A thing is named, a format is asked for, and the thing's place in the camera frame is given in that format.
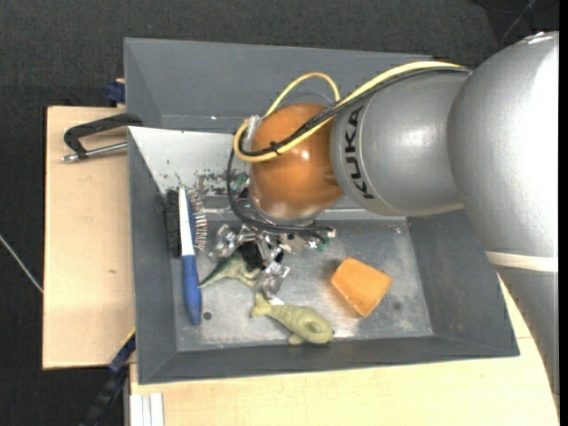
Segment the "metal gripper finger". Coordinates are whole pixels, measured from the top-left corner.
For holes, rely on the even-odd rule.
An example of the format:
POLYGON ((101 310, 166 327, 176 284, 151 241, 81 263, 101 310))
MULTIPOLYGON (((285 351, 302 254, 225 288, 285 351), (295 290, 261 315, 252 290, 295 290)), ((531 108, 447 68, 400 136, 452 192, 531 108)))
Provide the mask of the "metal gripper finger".
POLYGON ((259 287, 266 300, 272 302, 277 299, 280 287, 289 273, 290 268, 279 262, 271 262, 261 271, 259 287))
POLYGON ((222 225, 216 233, 209 251, 211 261, 229 258, 237 249, 238 234, 228 225, 222 225))

